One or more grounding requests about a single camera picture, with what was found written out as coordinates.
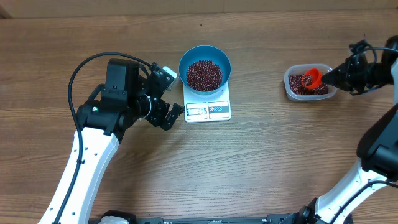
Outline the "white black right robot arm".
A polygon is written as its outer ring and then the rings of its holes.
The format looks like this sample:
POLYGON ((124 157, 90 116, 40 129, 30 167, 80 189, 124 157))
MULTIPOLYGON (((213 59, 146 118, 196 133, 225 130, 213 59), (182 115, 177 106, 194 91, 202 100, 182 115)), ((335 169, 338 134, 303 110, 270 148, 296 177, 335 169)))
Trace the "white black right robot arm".
MULTIPOLYGON (((397 37, 382 47, 372 63, 365 53, 377 48, 365 40, 349 45, 352 54, 320 80, 351 95, 362 95, 386 85, 397 86, 397 37)), ((284 223, 351 223, 351 212, 375 191, 397 187, 397 97, 392 108, 363 135, 357 146, 358 160, 326 194, 289 215, 284 223)))

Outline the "orange measuring scoop blue handle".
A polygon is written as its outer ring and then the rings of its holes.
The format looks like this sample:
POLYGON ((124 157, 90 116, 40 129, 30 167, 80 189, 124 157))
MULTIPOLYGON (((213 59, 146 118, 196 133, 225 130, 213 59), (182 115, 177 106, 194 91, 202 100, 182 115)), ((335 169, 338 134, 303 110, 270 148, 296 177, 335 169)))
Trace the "orange measuring scoop blue handle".
POLYGON ((322 84, 322 72, 317 68, 312 68, 303 74, 301 84, 308 90, 318 88, 322 84))

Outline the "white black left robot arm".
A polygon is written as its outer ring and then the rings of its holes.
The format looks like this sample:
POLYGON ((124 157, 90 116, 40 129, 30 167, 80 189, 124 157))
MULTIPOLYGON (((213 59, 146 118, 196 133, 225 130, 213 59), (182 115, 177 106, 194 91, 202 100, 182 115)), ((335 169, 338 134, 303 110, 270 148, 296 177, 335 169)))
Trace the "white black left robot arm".
POLYGON ((161 99, 178 80, 169 67, 132 60, 108 62, 106 81, 75 111, 72 150, 41 223, 88 223, 105 170, 124 133, 143 118, 169 130, 183 107, 161 99))

